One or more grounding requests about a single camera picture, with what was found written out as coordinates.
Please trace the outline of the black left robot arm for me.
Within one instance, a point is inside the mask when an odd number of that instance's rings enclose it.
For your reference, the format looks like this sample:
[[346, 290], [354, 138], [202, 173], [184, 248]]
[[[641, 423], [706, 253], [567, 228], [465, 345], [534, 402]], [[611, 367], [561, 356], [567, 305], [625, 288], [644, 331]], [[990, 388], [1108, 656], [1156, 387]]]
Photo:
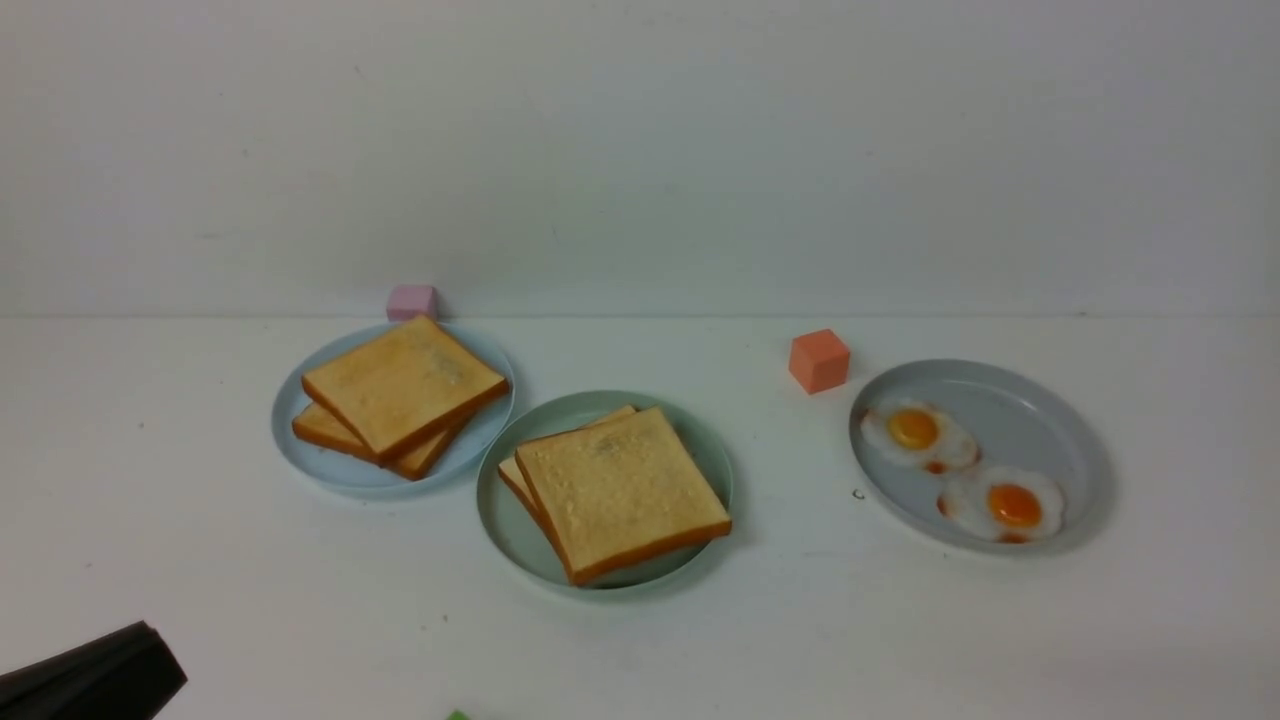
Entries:
[[188, 676], [137, 621], [1, 678], [3, 719], [154, 719]]

